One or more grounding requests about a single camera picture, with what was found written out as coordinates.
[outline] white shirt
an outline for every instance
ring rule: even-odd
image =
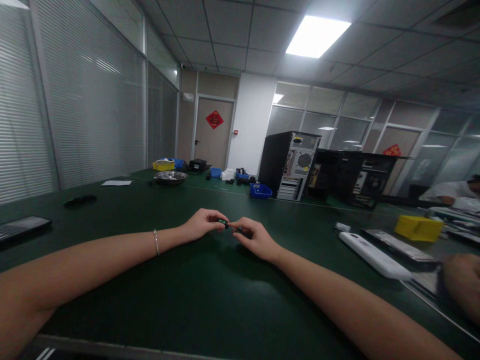
[[[440,202],[440,197],[458,198],[475,198],[477,195],[470,190],[466,181],[442,182],[429,188],[418,199],[423,201]]]

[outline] blue plastic bin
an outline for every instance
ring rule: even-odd
[[[250,195],[257,199],[268,199],[274,194],[272,189],[263,184],[250,184]]]
[[[248,175],[248,174],[242,175],[238,171],[236,172],[236,178],[237,179],[248,179],[249,177],[250,177],[250,175]]]
[[[181,170],[184,168],[184,161],[181,159],[173,159],[173,158],[167,158],[170,161],[175,162],[175,169]]]
[[[212,178],[221,178],[222,177],[222,169],[219,167],[211,167],[210,168],[210,176]]]

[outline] bracelet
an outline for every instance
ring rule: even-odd
[[[157,239],[157,230],[156,230],[156,229],[153,230],[153,235],[155,236],[156,255],[159,256],[159,255],[160,255],[160,251],[159,251],[159,241],[158,241],[158,239]]]

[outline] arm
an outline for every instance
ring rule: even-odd
[[[480,325],[480,257],[457,254],[443,263],[445,287],[472,321]]]
[[[253,234],[233,236],[276,265],[370,359],[459,359],[449,347],[386,301],[356,283],[279,246],[248,218],[229,223]]]
[[[440,201],[444,204],[453,205],[455,204],[455,198],[451,196],[439,196]]]
[[[216,210],[200,209],[179,227],[158,231],[164,253],[224,229]],[[0,274],[0,360],[28,344],[55,310],[157,255],[152,231],[105,237],[72,246]]]

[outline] yellow plastic bin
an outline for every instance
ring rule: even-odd
[[[442,232],[441,221],[420,216],[401,215],[396,223],[395,232],[412,241],[434,243]]]
[[[157,171],[168,171],[175,169],[175,161],[168,159],[160,159],[151,163],[153,165],[153,170]]]

